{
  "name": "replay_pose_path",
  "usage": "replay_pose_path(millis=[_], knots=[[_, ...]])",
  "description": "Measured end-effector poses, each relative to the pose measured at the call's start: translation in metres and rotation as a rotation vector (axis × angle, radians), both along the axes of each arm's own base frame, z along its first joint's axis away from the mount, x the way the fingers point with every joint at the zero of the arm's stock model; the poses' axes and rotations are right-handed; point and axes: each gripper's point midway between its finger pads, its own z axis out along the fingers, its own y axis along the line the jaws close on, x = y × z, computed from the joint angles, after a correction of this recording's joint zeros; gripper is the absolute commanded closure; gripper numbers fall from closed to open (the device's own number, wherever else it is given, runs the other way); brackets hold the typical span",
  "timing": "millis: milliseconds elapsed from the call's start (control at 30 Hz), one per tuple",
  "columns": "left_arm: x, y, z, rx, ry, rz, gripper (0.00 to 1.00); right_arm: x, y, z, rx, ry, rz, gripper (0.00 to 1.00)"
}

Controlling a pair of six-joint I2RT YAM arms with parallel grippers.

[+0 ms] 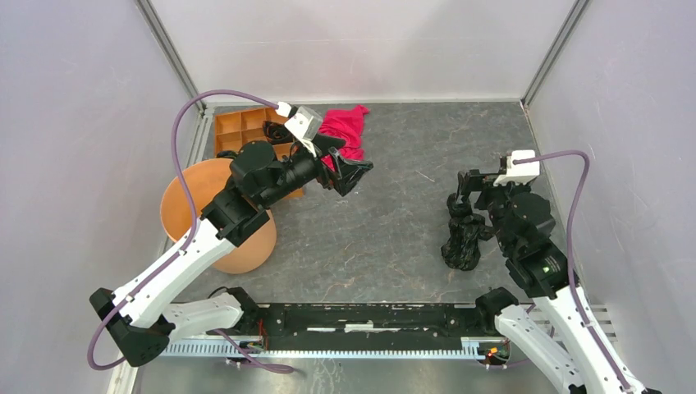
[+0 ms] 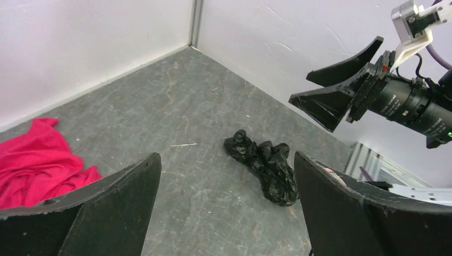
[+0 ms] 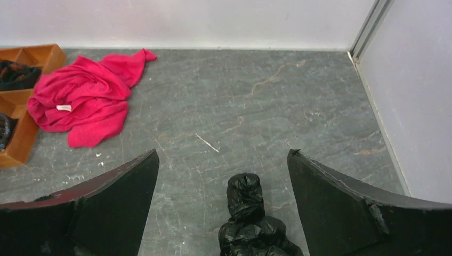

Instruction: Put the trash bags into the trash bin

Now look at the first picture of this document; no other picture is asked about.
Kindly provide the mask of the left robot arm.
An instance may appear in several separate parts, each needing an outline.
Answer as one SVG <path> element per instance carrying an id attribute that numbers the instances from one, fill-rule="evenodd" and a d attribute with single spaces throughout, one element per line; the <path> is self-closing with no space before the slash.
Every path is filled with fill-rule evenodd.
<path id="1" fill-rule="evenodd" d="M 349 194 L 370 170 L 370 161 L 344 158 L 341 140 L 320 135 L 320 144 L 301 144 L 279 158 L 271 143 L 245 144 L 231 160 L 224 187 L 201 210 L 191 227 L 139 276 L 112 291 L 99 288 L 89 302 L 101 322 L 88 345 L 92 369 L 121 363 L 143 366 L 182 338 L 232 328 L 252 332 L 257 311 L 232 294 L 187 304 L 174 299 L 203 271 L 254 236 L 270 219 L 276 202 L 317 181 L 339 195 Z"/>

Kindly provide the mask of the black trash bag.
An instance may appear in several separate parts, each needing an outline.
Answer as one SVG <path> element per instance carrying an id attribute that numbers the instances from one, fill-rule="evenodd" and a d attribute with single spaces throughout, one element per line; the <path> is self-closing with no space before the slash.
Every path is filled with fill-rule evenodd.
<path id="1" fill-rule="evenodd" d="M 474 270 L 481 259 L 480 241 L 493 237 L 492 227 L 486 225 L 486 218 L 475 213 L 468 200 L 462 201 L 457 193 L 448 195 L 446 206 L 450 219 L 449 238 L 441 247 L 444 263 L 452 269 Z"/>

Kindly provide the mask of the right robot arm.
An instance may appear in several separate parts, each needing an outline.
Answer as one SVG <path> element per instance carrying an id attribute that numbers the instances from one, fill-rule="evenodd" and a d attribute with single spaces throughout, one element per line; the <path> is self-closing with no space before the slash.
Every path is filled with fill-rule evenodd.
<path id="1" fill-rule="evenodd" d="M 551 240 L 550 202 L 529 184 L 497 186 L 496 175 L 459 172 L 448 206 L 495 238 L 513 282 L 542 311 L 555 333 L 539 327 L 505 288 L 476 300 L 474 325 L 518 346 L 559 393 L 650 393 L 620 360 L 598 324 L 566 255 Z"/>

